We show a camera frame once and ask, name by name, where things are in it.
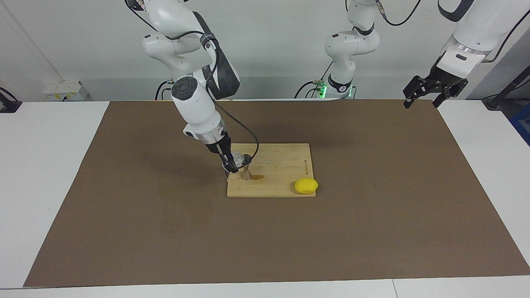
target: power socket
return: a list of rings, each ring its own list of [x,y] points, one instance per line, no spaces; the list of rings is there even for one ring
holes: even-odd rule
[[[88,94],[80,81],[52,83],[44,88],[46,98],[53,101],[84,101]]]

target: black cable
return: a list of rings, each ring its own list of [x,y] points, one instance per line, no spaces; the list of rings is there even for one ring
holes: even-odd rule
[[[307,96],[309,95],[309,92],[313,91],[313,94],[315,94],[315,91],[318,91],[319,89],[318,88],[313,88],[311,90],[309,90],[306,94],[305,94],[305,98],[307,98]]]
[[[20,100],[16,99],[16,97],[15,97],[11,92],[9,92],[8,90],[6,90],[5,88],[0,87],[0,90],[4,91],[5,94],[11,96],[15,101],[20,101]]]
[[[232,116],[232,114],[230,114],[227,110],[225,110],[223,107],[221,107],[217,101],[215,101],[214,97],[211,96],[210,94],[210,88],[208,86],[208,80],[212,77],[212,75],[214,74],[215,70],[217,69],[217,65],[219,64],[219,52],[217,50],[215,50],[215,54],[216,54],[216,59],[215,59],[215,64],[214,64],[214,68],[212,69],[210,75],[208,76],[208,78],[206,79],[206,93],[208,93],[208,96],[210,96],[212,102],[214,102],[214,105],[216,107],[218,107],[221,111],[223,111],[224,114],[226,114],[227,116],[229,116],[232,120],[234,120],[237,124],[239,124],[241,127],[243,127],[249,134],[252,135],[252,137],[254,138],[254,140],[256,141],[256,150],[254,151],[254,154],[252,154],[252,156],[250,157],[250,160],[252,162],[252,160],[254,159],[254,157],[256,157],[256,154],[258,153],[259,149],[260,149],[260,141],[258,140],[258,137],[256,136],[256,134],[251,131],[245,124],[243,124],[241,121],[239,121],[237,118],[235,118],[234,116]],[[245,167],[246,165],[242,165],[240,166],[238,169],[242,169],[243,167]]]
[[[162,87],[163,87],[165,84],[167,84],[167,81],[162,82],[162,84],[160,84],[160,86],[158,86],[158,89],[156,89],[155,100],[158,100],[158,94],[160,93],[160,90],[162,89]]]
[[[204,35],[204,32],[193,30],[193,31],[184,32],[183,34],[181,34],[181,35],[179,35],[177,37],[167,37],[167,36],[166,37],[169,40],[177,40],[177,39],[183,38],[184,36],[186,36],[188,34],[192,34],[192,33],[197,33],[197,34],[200,34],[200,35]]]
[[[139,17],[142,21],[144,21],[144,23],[146,23],[149,27],[151,27],[151,29],[155,30],[156,32],[158,32],[158,30],[156,30],[151,24],[149,24],[146,20],[144,20],[143,17],[141,17],[139,14],[136,13],[136,11],[129,6],[129,3],[127,3],[127,0],[125,0],[125,5],[127,5],[127,7],[134,13],[136,14],[137,17]]]
[[[381,1],[379,0],[375,0],[375,2],[377,2],[377,8],[379,9],[379,12],[381,13],[381,15],[383,16],[383,19],[385,20],[385,22],[387,22],[389,25],[391,26],[401,26],[405,23],[407,23],[407,21],[410,19],[410,17],[414,14],[414,12],[416,11],[416,9],[418,8],[418,5],[420,5],[420,2],[421,0],[418,0],[418,2],[416,3],[416,5],[414,6],[414,8],[412,9],[412,11],[410,12],[409,16],[407,16],[407,18],[401,22],[401,23],[397,23],[397,24],[394,24],[392,22],[390,22],[387,18],[386,18],[386,13],[385,13],[385,9],[383,8],[383,3],[381,3]]]
[[[328,71],[330,70],[330,67],[331,67],[332,64],[333,64],[333,60],[331,60],[330,64],[326,68],[326,71],[324,72],[324,74],[320,78],[320,81],[322,81],[324,79],[324,77],[326,76],[326,73],[328,73]],[[313,98],[313,96],[315,96],[315,92],[314,91],[313,91],[313,94],[311,94],[311,98]]]
[[[517,90],[517,89],[523,87],[524,85],[528,84],[528,82],[530,82],[530,78],[527,79],[526,82],[524,82],[523,84],[521,84],[521,85],[515,87],[512,91],[515,91],[515,90]],[[485,98],[482,98],[482,99],[480,99],[480,100],[485,100],[485,99],[488,99],[488,98],[490,98],[490,97],[496,97],[496,96],[499,95],[499,94],[500,94],[500,93],[492,94],[492,95],[488,95],[488,96],[486,96]]]
[[[302,89],[303,89],[305,86],[307,86],[307,85],[311,85],[311,84],[313,84],[313,81],[309,81],[309,82],[303,84],[302,87],[300,87],[300,89],[298,89],[298,91],[296,91],[296,94],[295,94],[295,97],[294,97],[294,98],[297,98],[297,97],[298,97],[298,94],[300,94],[300,91],[302,91]]]
[[[171,88],[166,88],[166,89],[162,90],[162,100],[164,100],[164,92],[165,91],[171,91]]]
[[[491,60],[483,60],[481,63],[492,63],[494,62],[495,60],[497,60],[497,57],[499,57],[499,54],[500,52],[502,51],[502,48],[504,47],[504,45],[506,44],[506,42],[508,41],[508,39],[510,38],[511,34],[515,31],[515,29],[517,29],[517,27],[523,22],[523,20],[528,16],[528,13],[530,13],[530,11],[527,11],[525,13],[525,15],[523,15],[523,17],[519,20],[519,22],[517,22],[517,24],[515,24],[515,26],[510,30],[510,32],[508,33],[508,35],[506,35],[506,38],[504,38],[504,41],[502,42],[502,44],[500,45],[499,47],[499,50],[497,51],[497,53],[495,54],[495,57]]]

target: yellow lemon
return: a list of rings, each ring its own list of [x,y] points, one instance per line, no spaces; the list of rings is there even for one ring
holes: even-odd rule
[[[319,183],[313,178],[302,178],[295,182],[295,189],[299,194],[309,195],[316,191]]]

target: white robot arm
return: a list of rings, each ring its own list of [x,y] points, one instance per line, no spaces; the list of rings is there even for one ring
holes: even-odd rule
[[[351,0],[348,20],[354,26],[328,36],[325,51],[333,59],[328,76],[328,86],[339,97],[346,96],[355,73],[352,56],[368,54],[379,46],[379,34],[375,30],[374,18],[377,6],[374,0]]]
[[[497,46],[501,38],[530,9],[530,0],[461,0],[453,12],[440,13],[457,22],[457,28],[442,49],[426,78],[415,76],[405,87],[409,108],[415,99],[428,93],[440,93],[435,107],[456,97],[467,85],[466,77]]]
[[[219,42],[202,16],[189,10],[182,0],[126,0],[137,11],[147,11],[157,33],[147,35],[143,46],[147,54],[168,67],[172,80],[171,96],[182,118],[188,123],[184,134],[219,154],[226,171],[236,173],[250,164],[252,157],[232,154],[232,141],[213,99],[234,95],[239,76],[224,55]],[[212,63],[190,74],[190,63],[182,56],[203,47]]]

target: white table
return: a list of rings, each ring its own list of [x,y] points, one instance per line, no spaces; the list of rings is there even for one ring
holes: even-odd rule
[[[530,276],[21,289],[108,102],[24,103],[0,114],[0,297],[521,297]],[[481,102],[439,108],[526,261],[530,147]]]

